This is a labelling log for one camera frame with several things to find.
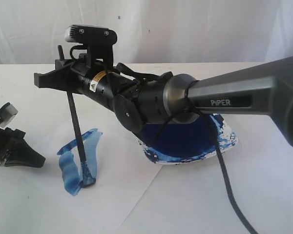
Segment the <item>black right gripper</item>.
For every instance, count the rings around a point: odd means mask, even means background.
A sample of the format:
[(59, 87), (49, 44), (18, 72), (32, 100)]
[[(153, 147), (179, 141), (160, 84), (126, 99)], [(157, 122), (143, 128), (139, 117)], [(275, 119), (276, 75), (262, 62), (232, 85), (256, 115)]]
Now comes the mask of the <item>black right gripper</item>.
[(120, 124), (133, 133), (147, 124), (166, 121), (162, 76), (138, 73), (123, 63), (110, 67), (104, 61), (87, 61), (86, 55), (58, 59), (55, 70), (34, 73), (34, 84), (38, 88), (84, 95), (112, 111)]

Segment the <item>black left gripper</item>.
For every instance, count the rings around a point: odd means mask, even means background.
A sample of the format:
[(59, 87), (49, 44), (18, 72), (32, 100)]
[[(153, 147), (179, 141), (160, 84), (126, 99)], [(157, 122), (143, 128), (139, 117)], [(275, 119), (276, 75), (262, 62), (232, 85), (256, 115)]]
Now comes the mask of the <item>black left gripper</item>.
[(44, 157), (23, 141), (25, 132), (0, 128), (0, 165), (41, 168)]

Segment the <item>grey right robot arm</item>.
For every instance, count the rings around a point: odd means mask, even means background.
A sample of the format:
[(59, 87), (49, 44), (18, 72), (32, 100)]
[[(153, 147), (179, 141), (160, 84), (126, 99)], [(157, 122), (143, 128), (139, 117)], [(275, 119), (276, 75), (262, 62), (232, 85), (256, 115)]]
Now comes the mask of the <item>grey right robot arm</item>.
[(203, 80), (137, 73), (121, 63), (106, 71), (98, 62), (88, 67), (78, 60), (35, 73), (34, 84), (85, 95), (135, 134), (146, 124), (191, 123), (198, 112), (267, 115), (293, 146), (293, 57)]

